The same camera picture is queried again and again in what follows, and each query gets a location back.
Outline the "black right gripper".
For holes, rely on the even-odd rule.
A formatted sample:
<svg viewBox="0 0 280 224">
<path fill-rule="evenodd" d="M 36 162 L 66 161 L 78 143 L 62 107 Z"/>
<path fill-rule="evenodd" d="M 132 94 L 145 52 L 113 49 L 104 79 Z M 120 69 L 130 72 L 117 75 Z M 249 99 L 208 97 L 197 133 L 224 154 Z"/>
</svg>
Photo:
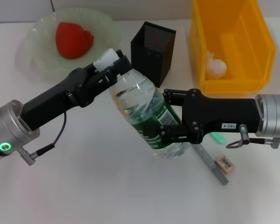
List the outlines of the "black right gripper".
<svg viewBox="0 0 280 224">
<path fill-rule="evenodd" d="M 165 89 L 162 95 L 169 105 L 182 106 L 182 125 L 144 125 L 143 134 L 159 135 L 162 143 L 200 144 L 208 133 L 238 133 L 242 124 L 249 133 L 256 133 L 260 124 L 252 98 L 209 98 L 199 89 Z"/>
</svg>

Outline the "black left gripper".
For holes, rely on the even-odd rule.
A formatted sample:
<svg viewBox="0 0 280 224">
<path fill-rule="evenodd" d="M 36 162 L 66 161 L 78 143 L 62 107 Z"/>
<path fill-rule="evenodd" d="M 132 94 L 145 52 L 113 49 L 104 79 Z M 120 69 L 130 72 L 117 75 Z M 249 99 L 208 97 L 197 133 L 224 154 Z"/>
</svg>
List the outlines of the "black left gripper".
<svg viewBox="0 0 280 224">
<path fill-rule="evenodd" d="M 31 130 L 43 126 L 73 107 L 84 108 L 91 104 L 94 96 L 89 83 L 100 73 L 106 89 L 117 83 L 117 76 L 124 75 L 132 66 L 119 49 L 115 51 L 118 59 L 101 57 L 93 66 L 74 69 L 63 81 L 24 104 L 20 113 L 21 119 Z"/>
</svg>

